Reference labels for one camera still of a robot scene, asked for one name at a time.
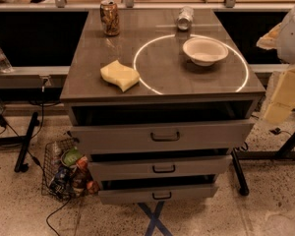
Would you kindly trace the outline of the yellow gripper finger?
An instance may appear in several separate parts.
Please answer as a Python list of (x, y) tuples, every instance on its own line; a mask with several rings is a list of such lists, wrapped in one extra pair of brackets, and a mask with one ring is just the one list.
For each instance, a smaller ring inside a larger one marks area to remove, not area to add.
[(295, 66), (279, 75), (278, 83), (266, 108), (264, 119), (271, 124), (284, 122), (295, 108)]
[(268, 33), (263, 35), (257, 41), (257, 47), (265, 50), (271, 50), (276, 48), (276, 41), (279, 35), (281, 24), (277, 24)]

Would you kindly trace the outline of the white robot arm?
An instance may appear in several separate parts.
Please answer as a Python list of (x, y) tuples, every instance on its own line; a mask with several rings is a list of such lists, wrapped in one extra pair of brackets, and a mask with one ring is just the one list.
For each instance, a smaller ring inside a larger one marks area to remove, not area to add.
[(288, 63), (266, 108), (264, 119), (271, 124), (283, 122), (295, 108), (295, 6), (283, 21), (257, 41), (257, 47), (275, 49), (278, 58)]

